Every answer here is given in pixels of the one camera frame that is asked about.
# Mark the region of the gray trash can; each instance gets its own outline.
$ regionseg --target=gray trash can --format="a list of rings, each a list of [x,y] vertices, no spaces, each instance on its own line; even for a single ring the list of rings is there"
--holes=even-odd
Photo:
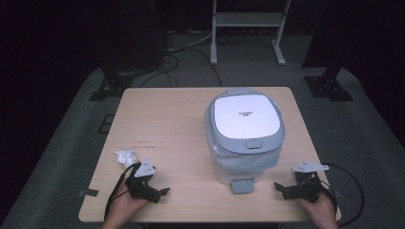
[[[230,88],[209,104],[204,125],[218,180],[234,194],[253,192],[263,171],[277,164],[285,138],[276,103],[249,88]]]

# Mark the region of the black cable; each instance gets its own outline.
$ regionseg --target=black cable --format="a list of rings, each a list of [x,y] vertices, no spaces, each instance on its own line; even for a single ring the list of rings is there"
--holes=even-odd
[[[205,60],[208,62],[209,66],[211,66],[211,69],[214,71],[214,73],[216,74],[218,81],[220,83],[220,87],[223,86],[223,82],[220,78],[220,75],[218,74],[217,70],[214,68],[214,66],[211,65],[211,61],[208,58],[208,56],[206,56],[206,54],[204,52],[201,52],[199,50],[188,50],[188,49],[183,49],[183,50],[179,50],[179,51],[175,51],[175,52],[170,52],[170,53],[177,53],[177,52],[187,52],[187,51],[191,51],[191,52],[198,52],[200,54],[202,54],[205,57]]]
[[[351,177],[354,180],[354,182],[356,183],[356,185],[358,187],[358,190],[359,190],[360,196],[361,196],[360,209],[358,210],[357,214],[352,219],[350,219],[350,220],[348,220],[347,222],[344,222],[344,223],[339,223],[339,227],[349,225],[350,223],[356,221],[360,217],[360,215],[363,213],[364,202],[365,202],[363,188],[361,187],[360,182],[358,182],[358,180],[349,171],[347,171],[346,169],[344,169],[344,168],[342,168],[342,167],[340,167],[338,165],[332,164],[332,163],[321,162],[321,164],[332,166],[332,167],[338,168],[341,171],[345,172],[347,175],[349,175],[349,177]]]
[[[111,195],[108,197],[107,200],[107,205],[105,206],[105,211],[104,211],[104,220],[107,218],[108,213],[110,212],[110,206],[113,203],[113,200],[115,199],[114,196],[116,195],[119,186],[121,185],[122,181],[125,179],[125,175],[128,172],[128,170],[130,170],[131,168],[133,168],[135,166],[135,164],[132,164],[131,166],[129,166],[128,168],[126,168],[126,170],[121,174],[121,176],[119,177],[119,180],[116,184],[116,187],[114,188],[113,192],[111,193]]]
[[[154,75],[152,75],[152,76],[149,76],[146,80],[144,80],[144,81],[140,84],[140,86],[139,86],[140,88],[142,88],[142,87],[143,87],[147,82],[149,82],[151,79],[153,79],[153,78],[155,78],[155,77],[157,77],[157,76],[159,76],[159,75],[162,75],[162,74],[167,74],[167,75],[168,75],[170,86],[171,86],[170,78],[174,78],[174,79],[179,83],[179,80],[178,80],[177,78],[175,78],[175,77],[171,76],[170,74],[168,74],[169,72],[173,71],[174,69],[176,69],[176,68],[179,66],[179,59],[178,59],[176,56],[173,56],[173,55],[167,55],[167,56],[169,56],[169,58],[174,58],[174,59],[176,60],[175,66],[172,67],[172,68],[169,69],[169,70],[165,70],[163,67],[161,67],[161,69],[163,70],[163,72],[162,72],[162,73],[156,73],[156,74],[154,74]]]

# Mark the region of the shelf leg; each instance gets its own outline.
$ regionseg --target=shelf leg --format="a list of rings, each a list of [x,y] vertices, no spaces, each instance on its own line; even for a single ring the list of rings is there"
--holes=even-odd
[[[291,0],[287,0],[286,4],[284,6],[283,15],[280,20],[280,26],[277,31],[277,37],[275,40],[274,39],[271,40],[271,44],[273,46],[274,52],[276,53],[277,61],[280,66],[286,66],[286,60],[284,59],[283,53],[281,52],[281,49],[280,49],[280,40],[281,40],[281,36],[283,34],[284,25],[286,24],[290,3],[291,3]]]
[[[212,4],[212,28],[211,28],[211,64],[216,65],[217,60],[217,0]]]

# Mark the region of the crumpled paper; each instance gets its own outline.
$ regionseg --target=crumpled paper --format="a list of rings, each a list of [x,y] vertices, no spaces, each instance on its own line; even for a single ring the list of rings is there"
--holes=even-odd
[[[123,164],[125,168],[137,163],[137,157],[135,156],[134,152],[130,150],[119,150],[114,151],[117,154],[117,162]]]

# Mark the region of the person's hand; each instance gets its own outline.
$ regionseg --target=person's hand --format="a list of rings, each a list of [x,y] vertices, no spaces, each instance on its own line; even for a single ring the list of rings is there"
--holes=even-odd
[[[308,202],[303,198],[298,198],[295,201],[308,212],[310,219],[318,228],[339,228],[334,213],[333,203],[323,192],[321,192],[319,198],[314,203]]]
[[[125,180],[126,179],[124,179],[119,186],[116,197],[128,190],[125,186]],[[108,213],[107,218],[104,220],[101,228],[120,228],[129,219],[131,219],[137,210],[145,206],[148,202],[148,200],[143,198],[132,198],[131,195],[126,192],[125,194],[114,199],[110,206],[110,212]]]

